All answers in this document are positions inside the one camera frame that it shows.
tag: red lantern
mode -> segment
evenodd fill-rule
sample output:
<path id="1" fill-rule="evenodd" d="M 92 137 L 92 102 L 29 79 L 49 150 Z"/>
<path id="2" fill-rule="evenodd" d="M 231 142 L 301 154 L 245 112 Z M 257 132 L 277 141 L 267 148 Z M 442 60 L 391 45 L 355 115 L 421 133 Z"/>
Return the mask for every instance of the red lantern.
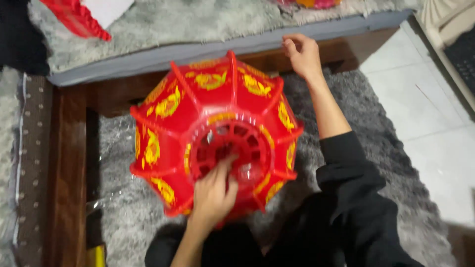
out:
<path id="1" fill-rule="evenodd" d="M 189 214 L 193 185 L 230 153 L 239 154 L 232 173 L 239 192 L 229 218 L 267 202 L 293 171 L 298 122 L 282 93 L 283 80 L 269 78 L 226 57 L 176 66 L 139 107 L 135 159 L 130 171 L 161 196 L 165 214 Z"/>

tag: floor tile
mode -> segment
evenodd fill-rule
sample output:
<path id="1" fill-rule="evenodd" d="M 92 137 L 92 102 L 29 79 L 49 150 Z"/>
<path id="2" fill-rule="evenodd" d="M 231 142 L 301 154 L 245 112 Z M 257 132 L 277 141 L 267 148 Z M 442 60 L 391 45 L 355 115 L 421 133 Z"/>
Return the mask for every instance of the floor tile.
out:
<path id="1" fill-rule="evenodd" d="M 415 32 L 407 20 L 401 24 L 401 28 L 407 34 L 407 36 L 411 40 L 412 44 L 414 45 L 414 47 L 416 48 L 416 50 L 418 51 L 422 59 L 425 62 L 431 62 L 432 58 L 430 56 L 429 49 L 426 47 L 426 45 L 422 41 L 421 35 L 424 34 L 422 30 L 420 30 L 420 32 L 419 31 Z"/>
<path id="2" fill-rule="evenodd" d="M 444 93 L 447 95 L 450 103 L 454 106 L 455 110 L 457 111 L 458 115 L 462 119 L 465 124 L 473 123 L 472 118 L 470 116 L 471 111 L 468 111 L 468 108 L 465 108 L 459 97 L 456 95 L 455 91 L 459 90 L 457 87 L 452 87 L 442 75 L 442 72 L 436 66 L 434 62 L 427 62 L 427 66 L 429 67 L 430 71 L 434 75 L 436 81 L 439 83 Z"/>
<path id="3" fill-rule="evenodd" d="M 475 226 L 475 125 L 404 142 L 444 221 Z"/>
<path id="4" fill-rule="evenodd" d="M 401 140 L 463 125 L 424 63 L 374 72 L 367 77 Z"/>
<path id="5" fill-rule="evenodd" d="M 403 29 L 372 54 L 360 69 L 364 74 L 424 62 Z"/>

